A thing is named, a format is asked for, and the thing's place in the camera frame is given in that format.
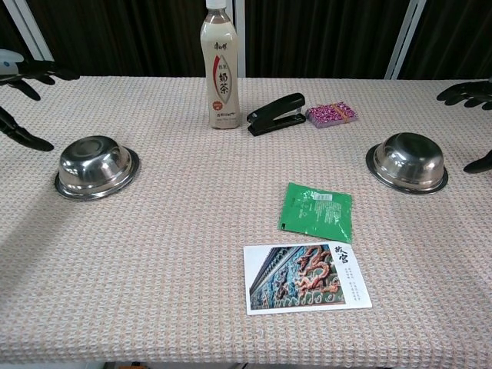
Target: dark background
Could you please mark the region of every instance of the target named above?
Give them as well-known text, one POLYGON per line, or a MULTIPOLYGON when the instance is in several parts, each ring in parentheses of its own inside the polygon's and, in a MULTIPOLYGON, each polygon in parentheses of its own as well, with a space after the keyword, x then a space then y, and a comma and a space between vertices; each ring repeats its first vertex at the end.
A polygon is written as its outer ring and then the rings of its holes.
MULTIPOLYGON (((248 77, 383 78, 409 0, 246 0, 248 77)), ((82 75, 203 76, 204 0, 28 0, 82 75)), ((492 76, 492 1, 427 0, 400 78, 492 76)), ((29 55, 0 2, 0 48, 29 55)))

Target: milk tea bottle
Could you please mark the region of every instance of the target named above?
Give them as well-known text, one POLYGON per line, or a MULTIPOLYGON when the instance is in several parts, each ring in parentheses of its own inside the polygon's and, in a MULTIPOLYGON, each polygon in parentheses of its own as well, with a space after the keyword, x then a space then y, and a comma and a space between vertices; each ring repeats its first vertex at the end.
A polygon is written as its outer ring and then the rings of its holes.
POLYGON ((200 35, 210 126, 223 129, 239 126, 238 35, 225 6, 225 0, 207 0, 200 35))

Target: green sachet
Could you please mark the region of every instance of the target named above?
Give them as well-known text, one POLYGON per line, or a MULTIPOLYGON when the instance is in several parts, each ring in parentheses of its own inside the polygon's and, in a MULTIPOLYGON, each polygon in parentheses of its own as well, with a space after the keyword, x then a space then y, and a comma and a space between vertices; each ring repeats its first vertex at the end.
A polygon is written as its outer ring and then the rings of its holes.
POLYGON ((352 197, 289 183, 278 229, 352 242, 352 197))

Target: stapler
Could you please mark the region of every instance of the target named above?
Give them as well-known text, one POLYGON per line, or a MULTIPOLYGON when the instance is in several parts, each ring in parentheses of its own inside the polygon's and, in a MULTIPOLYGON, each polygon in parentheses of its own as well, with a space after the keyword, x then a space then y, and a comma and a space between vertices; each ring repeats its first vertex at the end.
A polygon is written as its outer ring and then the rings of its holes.
POLYGON ((259 136, 303 123, 306 121, 306 117, 301 114, 301 106, 305 103, 304 96, 299 92, 279 98, 253 111, 246 117, 251 123, 248 130, 253 136, 259 136), (295 114, 281 117, 281 115, 293 110, 296 110, 295 114))

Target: textured tablecloth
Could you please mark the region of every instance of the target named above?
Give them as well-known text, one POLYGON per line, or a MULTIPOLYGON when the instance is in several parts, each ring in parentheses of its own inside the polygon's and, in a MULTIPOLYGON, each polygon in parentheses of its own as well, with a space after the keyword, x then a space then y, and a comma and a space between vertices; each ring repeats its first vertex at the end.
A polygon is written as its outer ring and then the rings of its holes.
POLYGON ((492 112, 436 95, 455 81, 243 79, 241 110, 299 91, 345 101, 349 125, 252 137, 208 127, 201 78, 0 89, 18 123, 55 145, 0 137, 0 361, 250 361, 492 367, 492 112), (448 186, 411 196, 376 181, 366 151, 412 131, 435 140, 448 186), (53 181, 87 135, 133 148, 123 192, 80 203, 53 181), (242 248, 315 241, 277 229, 289 181, 352 194, 354 251, 372 309, 247 316, 242 248))

